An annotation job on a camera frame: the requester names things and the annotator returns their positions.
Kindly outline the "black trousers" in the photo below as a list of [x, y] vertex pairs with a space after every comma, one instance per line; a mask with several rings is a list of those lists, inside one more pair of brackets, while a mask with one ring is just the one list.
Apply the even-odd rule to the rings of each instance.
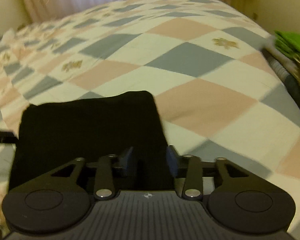
[[167, 146], [153, 95], [147, 91], [30, 105], [21, 117], [8, 187], [76, 158], [92, 163], [132, 149], [124, 187], [169, 190], [174, 180], [166, 161]]

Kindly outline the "checkered bed quilt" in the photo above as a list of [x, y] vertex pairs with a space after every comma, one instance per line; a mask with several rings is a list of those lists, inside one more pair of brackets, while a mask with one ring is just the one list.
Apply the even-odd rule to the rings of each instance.
[[261, 53], [268, 33], [218, 0], [124, 0], [6, 33], [0, 128], [29, 104], [154, 95], [168, 142], [223, 155], [291, 194], [300, 239], [300, 108]]

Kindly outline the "green folded garment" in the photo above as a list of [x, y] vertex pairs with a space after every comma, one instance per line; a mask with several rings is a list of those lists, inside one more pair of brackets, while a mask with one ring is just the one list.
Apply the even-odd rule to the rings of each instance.
[[275, 48], [291, 60], [300, 60], [300, 34], [275, 31]]

